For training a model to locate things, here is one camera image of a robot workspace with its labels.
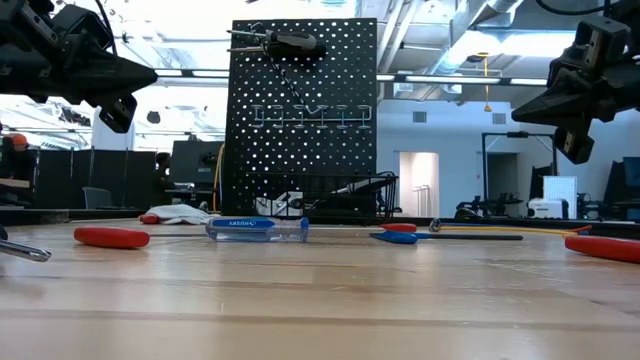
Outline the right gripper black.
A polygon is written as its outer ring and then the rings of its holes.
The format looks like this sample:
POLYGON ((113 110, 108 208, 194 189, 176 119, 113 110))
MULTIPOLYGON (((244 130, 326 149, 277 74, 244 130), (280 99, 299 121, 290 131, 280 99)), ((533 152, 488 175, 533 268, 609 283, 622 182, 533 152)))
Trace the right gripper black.
POLYGON ((551 61, 547 90, 512 111, 520 123, 588 131, 640 106, 640 69, 632 28, 604 17, 578 24, 574 41, 551 61))

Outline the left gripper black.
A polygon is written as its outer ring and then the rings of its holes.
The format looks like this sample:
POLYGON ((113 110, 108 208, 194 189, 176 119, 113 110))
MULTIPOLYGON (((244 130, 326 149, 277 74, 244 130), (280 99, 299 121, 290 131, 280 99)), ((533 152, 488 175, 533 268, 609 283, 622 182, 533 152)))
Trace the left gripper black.
POLYGON ((105 52, 112 31, 85 8, 0 8, 0 94, 26 95, 38 102, 71 94, 80 73, 100 81, 80 91, 91 106, 106 107, 154 84, 147 66, 105 52))

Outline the silver pliers black handles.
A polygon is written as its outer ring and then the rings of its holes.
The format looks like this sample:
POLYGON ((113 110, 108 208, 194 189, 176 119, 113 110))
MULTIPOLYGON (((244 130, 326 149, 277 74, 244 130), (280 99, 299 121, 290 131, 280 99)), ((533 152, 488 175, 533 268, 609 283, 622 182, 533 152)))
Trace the silver pliers black handles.
POLYGON ((228 52, 263 52, 273 57, 320 58, 326 55, 326 46, 313 35, 301 32, 277 32, 266 30, 264 33, 228 30, 236 36, 245 36, 258 42, 257 45, 244 48, 230 48, 228 52))

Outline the clear blue Husky screwdriver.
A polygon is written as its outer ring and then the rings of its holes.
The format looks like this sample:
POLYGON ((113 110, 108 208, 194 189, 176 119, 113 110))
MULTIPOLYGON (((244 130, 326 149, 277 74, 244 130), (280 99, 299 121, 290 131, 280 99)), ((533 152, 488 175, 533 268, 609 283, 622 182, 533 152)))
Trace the clear blue Husky screwdriver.
POLYGON ((282 220, 268 217, 214 218, 205 230, 215 241, 306 242, 310 223, 306 217, 282 220))

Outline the white perforated board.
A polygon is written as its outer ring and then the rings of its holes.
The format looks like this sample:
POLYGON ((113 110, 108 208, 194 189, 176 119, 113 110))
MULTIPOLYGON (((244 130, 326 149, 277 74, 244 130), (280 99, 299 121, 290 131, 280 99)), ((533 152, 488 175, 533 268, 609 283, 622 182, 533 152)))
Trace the white perforated board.
POLYGON ((578 178, 575 176, 544 176, 543 198, 545 200, 566 200, 571 202, 576 199, 578 190, 578 178))

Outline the white cylinder tank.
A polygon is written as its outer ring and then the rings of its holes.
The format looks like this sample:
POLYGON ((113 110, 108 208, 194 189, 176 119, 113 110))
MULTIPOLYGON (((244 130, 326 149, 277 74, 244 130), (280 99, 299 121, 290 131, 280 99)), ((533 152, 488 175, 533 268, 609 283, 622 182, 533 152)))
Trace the white cylinder tank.
POLYGON ((96 107, 93 113, 91 146, 98 150, 133 150, 135 124, 131 124, 127 133, 116 133, 99 118, 101 110, 101 107, 96 107))

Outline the dark monitor workstation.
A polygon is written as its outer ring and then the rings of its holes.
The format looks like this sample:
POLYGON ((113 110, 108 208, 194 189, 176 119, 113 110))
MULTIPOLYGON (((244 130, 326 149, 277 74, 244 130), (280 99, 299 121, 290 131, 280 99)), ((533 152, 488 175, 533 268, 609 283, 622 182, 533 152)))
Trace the dark monitor workstation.
POLYGON ((640 223, 640 157, 612 162, 604 202, 614 217, 640 223))

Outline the white box device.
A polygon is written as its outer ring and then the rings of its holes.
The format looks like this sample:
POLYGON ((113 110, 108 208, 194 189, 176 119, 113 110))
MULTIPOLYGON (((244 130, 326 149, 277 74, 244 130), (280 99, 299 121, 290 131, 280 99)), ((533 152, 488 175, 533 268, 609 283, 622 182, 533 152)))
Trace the white box device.
POLYGON ((568 219, 569 204, 564 199, 534 198, 528 202, 528 214, 532 218, 568 219))

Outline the black partition panels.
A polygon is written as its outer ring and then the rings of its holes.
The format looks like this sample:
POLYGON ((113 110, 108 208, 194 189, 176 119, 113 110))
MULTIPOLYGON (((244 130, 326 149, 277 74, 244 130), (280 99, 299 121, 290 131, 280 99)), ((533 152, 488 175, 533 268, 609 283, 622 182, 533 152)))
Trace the black partition panels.
POLYGON ((87 188, 104 190, 111 207, 146 210, 151 202, 155 154, 114 150, 41 150, 35 206, 85 209, 87 188))

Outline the black monitor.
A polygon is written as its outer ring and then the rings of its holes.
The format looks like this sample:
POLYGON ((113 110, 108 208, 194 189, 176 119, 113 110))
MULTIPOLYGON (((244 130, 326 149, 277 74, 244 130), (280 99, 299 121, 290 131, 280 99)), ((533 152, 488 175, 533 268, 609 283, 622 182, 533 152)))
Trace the black monitor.
POLYGON ((211 187, 222 145, 221 141, 175 141, 169 178, 174 183, 211 187))

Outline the person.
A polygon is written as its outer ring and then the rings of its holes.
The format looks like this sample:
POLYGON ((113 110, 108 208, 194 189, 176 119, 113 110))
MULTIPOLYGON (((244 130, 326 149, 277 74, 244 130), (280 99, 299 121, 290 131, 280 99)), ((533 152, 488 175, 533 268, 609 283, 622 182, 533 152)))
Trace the person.
POLYGON ((167 190, 173 190, 175 184, 167 177, 170 168, 171 155, 167 152, 159 152, 156 155, 156 170, 152 175, 152 197, 151 206, 162 206, 172 204, 172 195, 167 190))

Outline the grey chair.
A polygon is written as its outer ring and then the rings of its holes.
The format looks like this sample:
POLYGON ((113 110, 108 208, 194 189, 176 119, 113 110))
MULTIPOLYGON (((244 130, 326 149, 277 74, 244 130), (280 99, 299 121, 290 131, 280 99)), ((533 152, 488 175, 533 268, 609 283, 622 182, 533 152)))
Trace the grey chair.
POLYGON ((113 198, 109 190, 85 186, 82 191, 87 209, 102 209, 113 206, 113 198))

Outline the background robot equipment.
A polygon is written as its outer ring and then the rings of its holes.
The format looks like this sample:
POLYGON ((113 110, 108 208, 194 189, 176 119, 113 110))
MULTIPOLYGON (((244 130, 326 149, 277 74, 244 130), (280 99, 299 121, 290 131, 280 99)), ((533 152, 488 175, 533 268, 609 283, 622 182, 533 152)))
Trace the background robot equipment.
POLYGON ((522 203, 517 193, 501 193, 496 199, 482 200, 475 196, 470 202, 460 202, 456 206, 454 217, 456 219, 506 217, 508 206, 517 206, 522 203))

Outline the white cloth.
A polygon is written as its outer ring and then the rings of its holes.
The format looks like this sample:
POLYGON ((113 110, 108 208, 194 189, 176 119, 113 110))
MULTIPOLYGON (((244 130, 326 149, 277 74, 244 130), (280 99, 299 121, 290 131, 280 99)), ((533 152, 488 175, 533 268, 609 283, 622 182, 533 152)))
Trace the white cloth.
POLYGON ((217 214, 210 214, 186 204, 155 206, 150 208, 146 215, 155 216, 160 224, 165 225, 204 225, 217 217, 217 214))

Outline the black metal pegboard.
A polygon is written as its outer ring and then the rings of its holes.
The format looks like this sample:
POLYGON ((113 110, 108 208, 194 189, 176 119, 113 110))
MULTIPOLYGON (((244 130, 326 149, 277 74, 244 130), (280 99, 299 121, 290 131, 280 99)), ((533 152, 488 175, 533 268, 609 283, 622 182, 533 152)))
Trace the black metal pegboard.
MULTIPOLYGON (((247 174, 376 174, 377 30, 374 18, 236 20, 233 30, 301 32, 326 46, 324 57, 231 52, 221 210, 254 211, 247 174), (368 130, 253 128, 252 105, 370 105, 368 130)), ((231 48, 258 42, 233 35, 231 48)))

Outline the metal tool tip left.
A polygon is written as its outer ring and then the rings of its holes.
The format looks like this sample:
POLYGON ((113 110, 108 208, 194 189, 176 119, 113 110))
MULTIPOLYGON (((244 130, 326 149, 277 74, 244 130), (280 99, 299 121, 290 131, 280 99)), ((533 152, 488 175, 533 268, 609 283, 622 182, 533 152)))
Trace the metal tool tip left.
POLYGON ((47 262, 51 257, 51 253, 46 250, 9 241, 8 233, 2 225, 0 225, 0 253, 35 262, 47 262))

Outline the black stand frame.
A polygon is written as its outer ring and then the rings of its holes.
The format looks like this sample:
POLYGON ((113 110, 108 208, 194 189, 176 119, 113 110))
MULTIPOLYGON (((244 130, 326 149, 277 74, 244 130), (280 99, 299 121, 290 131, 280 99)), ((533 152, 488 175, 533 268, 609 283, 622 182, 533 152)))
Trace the black stand frame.
POLYGON ((545 134, 545 133, 529 133, 526 131, 510 131, 510 132, 483 132, 481 134, 481 146, 482 146, 482 179, 483 179, 483 199, 485 201, 489 200, 488 195, 488 165, 487 165, 487 150, 491 147, 491 145, 487 145, 486 138, 490 136, 497 137, 506 137, 512 139, 526 139, 529 137, 535 138, 543 147, 549 150, 552 154, 552 162, 551 162, 551 175, 555 176, 558 174, 558 166, 557 166, 557 147, 554 143, 555 136, 553 134, 545 134))

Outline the grey ventilation duct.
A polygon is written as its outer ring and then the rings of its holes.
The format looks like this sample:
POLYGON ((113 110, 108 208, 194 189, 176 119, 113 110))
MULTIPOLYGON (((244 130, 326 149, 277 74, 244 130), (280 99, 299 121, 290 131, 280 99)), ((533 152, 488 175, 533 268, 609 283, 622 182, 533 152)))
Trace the grey ventilation duct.
POLYGON ((427 74, 451 75, 468 57, 478 54, 556 58, 574 37, 574 31, 467 30, 446 48, 427 74))

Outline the black table rail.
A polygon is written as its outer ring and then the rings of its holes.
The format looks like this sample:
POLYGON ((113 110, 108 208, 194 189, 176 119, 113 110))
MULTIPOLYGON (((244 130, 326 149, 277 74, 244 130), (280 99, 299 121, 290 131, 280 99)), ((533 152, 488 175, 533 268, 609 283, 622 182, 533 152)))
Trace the black table rail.
MULTIPOLYGON (((5 226, 43 225, 64 223, 70 220, 110 220, 134 219, 144 214, 142 210, 87 210, 87 209, 19 209, 15 207, 0 208, 0 224, 5 226)), ((381 225, 383 223, 413 223, 427 226, 431 218, 392 217, 327 217, 312 216, 312 224, 323 225, 381 225)), ((549 220, 539 218, 477 218, 454 219, 444 218, 443 223, 500 225, 507 227, 574 229, 591 226, 592 235, 628 238, 640 240, 640 223, 617 223, 579 220, 549 220)))

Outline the red-handled screwdriver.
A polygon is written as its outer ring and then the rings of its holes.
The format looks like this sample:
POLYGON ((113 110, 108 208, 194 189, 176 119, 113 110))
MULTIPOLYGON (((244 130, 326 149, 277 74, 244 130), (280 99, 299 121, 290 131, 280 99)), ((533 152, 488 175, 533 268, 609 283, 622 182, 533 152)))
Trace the red-handled screwdriver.
POLYGON ((416 232, 418 227, 410 223, 388 223, 374 226, 349 226, 349 225, 313 225, 314 231, 346 231, 346 232, 376 232, 376 231, 397 231, 416 232))

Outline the blue-handled T hex key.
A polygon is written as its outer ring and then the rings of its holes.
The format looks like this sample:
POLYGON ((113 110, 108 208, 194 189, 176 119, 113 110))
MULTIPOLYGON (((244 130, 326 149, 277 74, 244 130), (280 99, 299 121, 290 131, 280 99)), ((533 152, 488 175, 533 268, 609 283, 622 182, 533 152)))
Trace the blue-handled T hex key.
POLYGON ((522 241, 520 235, 474 235, 474 234, 440 234, 440 233, 410 233, 398 231, 384 231, 370 233, 372 238, 393 244, 414 245, 420 240, 478 240, 478 241, 522 241))

